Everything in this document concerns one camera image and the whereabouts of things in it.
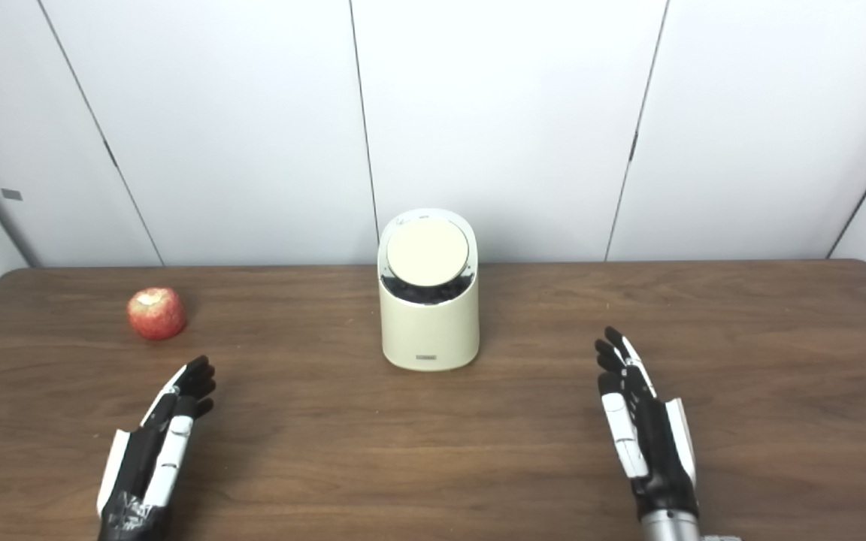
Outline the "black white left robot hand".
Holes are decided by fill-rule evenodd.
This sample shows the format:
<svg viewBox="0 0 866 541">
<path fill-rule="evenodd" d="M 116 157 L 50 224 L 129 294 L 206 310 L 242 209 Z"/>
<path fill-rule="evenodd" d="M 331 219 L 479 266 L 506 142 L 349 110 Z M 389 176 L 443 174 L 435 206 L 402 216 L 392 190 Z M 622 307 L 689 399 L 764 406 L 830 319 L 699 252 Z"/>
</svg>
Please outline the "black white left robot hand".
<svg viewBox="0 0 866 541">
<path fill-rule="evenodd" d="M 99 540 L 165 540 L 190 435 L 213 408 L 214 366 L 200 355 L 164 384 L 133 431 L 114 434 L 96 509 Z"/>
</svg>

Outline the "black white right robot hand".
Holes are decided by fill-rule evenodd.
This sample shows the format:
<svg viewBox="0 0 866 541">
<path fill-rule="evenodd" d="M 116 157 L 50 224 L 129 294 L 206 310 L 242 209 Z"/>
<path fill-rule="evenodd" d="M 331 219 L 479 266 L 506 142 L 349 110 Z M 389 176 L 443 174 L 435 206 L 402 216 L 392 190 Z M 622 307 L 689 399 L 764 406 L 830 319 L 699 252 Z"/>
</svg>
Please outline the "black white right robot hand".
<svg viewBox="0 0 866 541">
<path fill-rule="evenodd" d="M 683 401 L 657 394 L 642 357 L 613 326 L 595 341 L 599 400 L 637 507 L 637 518 L 700 517 L 697 464 Z"/>
</svg>

